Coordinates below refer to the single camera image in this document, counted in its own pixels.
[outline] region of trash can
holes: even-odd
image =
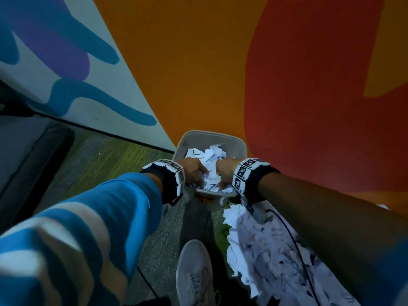
[[[216,132],[192,130],[185,133],[181,138],[173,155],[173,161],[184,159],[189,148],[197,148],[204,151],[211,145],[216,144],[222,144],[220,148],[227,153],[228,157],[247,157],[247,146],[239,137]],[[206,204],[207,208],[212,212],[219,210],[227,203],[226,200],[237,195],[235,190],[231,193],[213,192],[188,187],[187,185],[184,191],[189,196],[193,196],[196,201]]]

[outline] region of mural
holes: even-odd
[[[0,78],[36,110],[169,150],[191,129],[239,136],[286,174],[408,216],[407,12],[407,0],[0,0]]]

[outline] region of hand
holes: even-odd
[[[204,180],[200,177],[199,172],[208,174],[208,170],[199,159],[188,157],[178,160],[177,163],[184,168],[186,184],[204,185]]]
[[[232,177],[234,176],[235,169],[242,160],[243,159],[232,159],[227,157],[216,162],[215,167],[217,168],[217,175],[221,175],[221,182],[218,185],[221,190],[225,189],[227,185],[232,184]]]

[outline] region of sneaker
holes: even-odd
[[[204,244],[193,239],[181,250],[177,263],[176,288],[180,306],[216,306],[213,268]]]

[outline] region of black wire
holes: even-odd
[[[303,266],[303,269],[304,269],[304,271],[305,271],[307,280],[308,280],[309,283],[310,283],[310,287],[311,287],[311,289],[312,289],[313,297],[314,297],[315,300],[316,300],[317,306],[321,306],[321,305],[320,305],[320,302],[319,302],[319,299],[317,298],[317,294],[316,294],[316,292],[315,292],[315,288],[313,287],[312,280],[310,279],[309,273],[308,273],[308,271],[307,271],[307,269],[306,269],[306,264],[305,264],[305,262],[304,262],[303,259],[302,259],[302,255],[301,255],[301,253],[300,253],[299,247],[297,246],[296,241],[295,241],[295,239],[294,239],[293,236],[292,236],[292,233],[289,231],[288,226],[286,226],[286,223],[285,223],[285,222],[283,221],[283,219],[278,215],[277,212],[273,211],[272,209],[267,209],[265,212],[268,212],[268,211],[273,212],[273,213],[279,218],[279,220],[283,223],[283,225],[285,226],[286,230],[288,231],[288,233],[289,233],[289,235],[290,235],[290,237],[291,237],[293,243],[295,244],[297,253],[299,254],[299,258],[300,258],[300,261],[302,262],[302,266]]]
[[[137,270],[140,273],[140,276],[143,278],[143,280],[145,281],[145,283],[149,286],[150,290],[153,292],[154,296],[156,296],[156,298],[158,299],[159,296],[157,295],[156,291],[152,288],[152,286],[150,285],[150,283],[147,281],[145,275],[143,275],[142,271],[140,270],[140,267],[137,266]]]

